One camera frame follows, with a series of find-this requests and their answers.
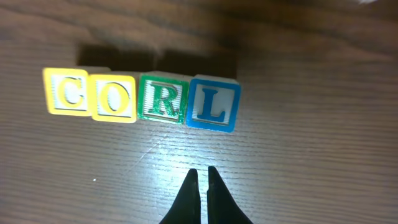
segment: blue block border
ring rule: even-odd
[[[197,85],[205,85],[205,86],[215,86],[220,88],[227,88],[235,91],[234,100],[231,108],[231,115],[229,116],[229,122],[227,126],[220,125],[220,124],[211,124],[202,121],[195,121],[192,119],[193,113],[193,103],[195,101],[195,93],[197,91]],[[231,133],[234,131],[235,122],[236,122],[236,115],[239,109],[239,99],[241,97],[241,86],[239,84],[234,83],[224,83],[224,82],[217,82],[213,80],[202,80],[198,78],[194,78],[191,80],[190,88],[189,88],[189,96],[188,96],[188,106],[187,106],[187,126],[193,128],[202,128],[202,129],[209,129],[214,131],[223,131],[227,133]]]

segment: green block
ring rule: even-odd
[[[143,73],[139,82],[139,119],[183,124],[191,77],[167,72]]]

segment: wooden block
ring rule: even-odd
[[[136,77],[138,73],[135,72],[90,75],[90,110],[93,119],[119,123],[136,122]]]
[[[90,116],[88,74],[106,67],[44,68],[47,109],[51,114]]]
[[[236,80],[196,75],[190,84],[187,126],[233,132],[240,96]]]
[[[137,104],[139,119],[183,124],[190,79],[167,72],[143,73]]]

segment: wooden surface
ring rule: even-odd
[[[255,223],[397,223],[397,8],[1,0],[0,223],[158,223],[189,168],[207,223],[208,166]],[[41,69],[76,64],[236,77],[236,131],[48,114]]]

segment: block side face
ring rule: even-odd
[[[189,82],[155,75],[142,75],[138,115],[140,119],[183,124]]]
[[[93,119],[117,123],[137,120],[136,81],[128,75],[91,75]]]
[[[91,115],[87,71],[75,68],[44,68],[43,79],[49,113]]]
[[[193,79],[188,96],[187,126],[232,132],[240,95],[238,84]]]

